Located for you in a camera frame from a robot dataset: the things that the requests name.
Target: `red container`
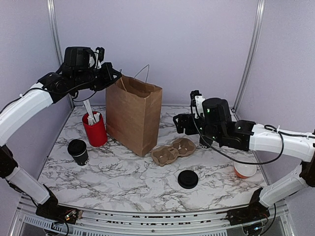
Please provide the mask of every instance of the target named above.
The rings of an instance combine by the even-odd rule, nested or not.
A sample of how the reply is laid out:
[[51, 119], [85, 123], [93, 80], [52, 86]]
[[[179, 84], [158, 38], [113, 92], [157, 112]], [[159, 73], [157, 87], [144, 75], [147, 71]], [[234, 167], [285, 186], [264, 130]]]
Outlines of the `red container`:
[[107, 140], [108, 140], [103, 116], [100, 113], [99, 122], [97, 122], [94, 125], [89, 125], [88, 116], [89, 114], [86, 113], [82, 118], [82, 122], [83, 122], [85, 132], [87, 133], [89, 142], [94, 147], [103, 146], [105, 143], [107, 143]]

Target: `white marble surface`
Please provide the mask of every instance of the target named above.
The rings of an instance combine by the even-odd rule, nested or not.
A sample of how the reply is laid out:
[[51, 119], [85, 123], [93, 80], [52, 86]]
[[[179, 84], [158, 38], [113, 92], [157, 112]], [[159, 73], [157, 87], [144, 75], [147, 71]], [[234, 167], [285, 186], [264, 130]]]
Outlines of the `white marble surface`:
[[[103, 107], [94, 110], [105, 115]], [[197, 147], [193, 155], [160, 167], [149, 154], [136, 156], [110, 137], [106, 145], [92, 147], [81, 121], [85, 112], [83, 107], [75, 108], [39, 177], [60, 203], [116, 211], [198, 211], [246, 204], [256, 189], [266, 186], [260, 169], [255, 176], [240, 179], [234, 174], [232, 161], [209, 149]], [[169, 145], [179, 137], [198, 144], [197, 135], [178, 134], [173, 124], [173, 116], [187, 112], [187, 107], [162, 108], [158, 146]], [[73, 139], [86, 141], [88, 165], [78, 166], [67, 153]], [[255, 160], [249, 152], [222, 150], [234, 158]], [[198, 174], [195, 188], [183, 189], [177, 183], [182, 170]]]

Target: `white wall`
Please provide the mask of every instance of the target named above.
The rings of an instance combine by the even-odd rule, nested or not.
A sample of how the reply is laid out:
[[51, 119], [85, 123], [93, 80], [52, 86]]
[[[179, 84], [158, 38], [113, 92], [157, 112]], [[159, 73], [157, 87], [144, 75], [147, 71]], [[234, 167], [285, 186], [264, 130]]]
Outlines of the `white wall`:
[[[46, 1], [0, 1], [0, 110], [58, 68]], [[20, 166], [38, 177], [70, 112], [64, 99], [28, 121], [9, 140]], [[0, 235], [8, 235], [20, 195], [0, 179]]]
[[[267, 0], [259, 46], [239, 115], [301, 132], [315, 129], [315, 1]], [[260, 153], [262, 160], [275, 157]], [[265, 166], [274, 182], [300, 161], [283, 156]], [[298, 236], [315, 229], [315, 188], [287, 198]]]
[[[134, 76], [151, 65], [149, 83], [164, 104], [206, 97], [234, 102], [244, 71], [256, 0], [56, 0], [61, 45], [106, 48], [114, 68]], [[144, 80], [146, 71], [138, 78]], [[91, 92], [81, 92], [79, 98]], [[93, 104], [104, 104], [104, 92]]]

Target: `paper bag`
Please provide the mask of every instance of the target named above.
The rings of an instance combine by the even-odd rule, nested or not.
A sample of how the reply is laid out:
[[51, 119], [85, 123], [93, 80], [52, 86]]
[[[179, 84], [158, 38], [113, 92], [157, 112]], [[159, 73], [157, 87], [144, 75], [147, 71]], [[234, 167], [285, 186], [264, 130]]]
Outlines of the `paper bag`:
[[162, 88], [122, 76], [106, 89], [107, 133], [139, 156], [158, 141]]

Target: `black cup lid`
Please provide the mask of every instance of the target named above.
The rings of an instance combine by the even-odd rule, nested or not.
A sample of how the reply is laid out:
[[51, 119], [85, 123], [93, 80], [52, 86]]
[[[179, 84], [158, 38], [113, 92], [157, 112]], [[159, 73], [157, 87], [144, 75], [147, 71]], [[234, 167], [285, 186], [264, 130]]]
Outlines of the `black cup lid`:
[[83, 140], [74, 139], [68, 145], [68, 152], [71, 156], [79, 156], [85, 152], [87, 145]]
[[194, 171], [182, 171], [178, 175], [178, 183], [185, 189], [191, 189], [198, 184], [198, 175]]

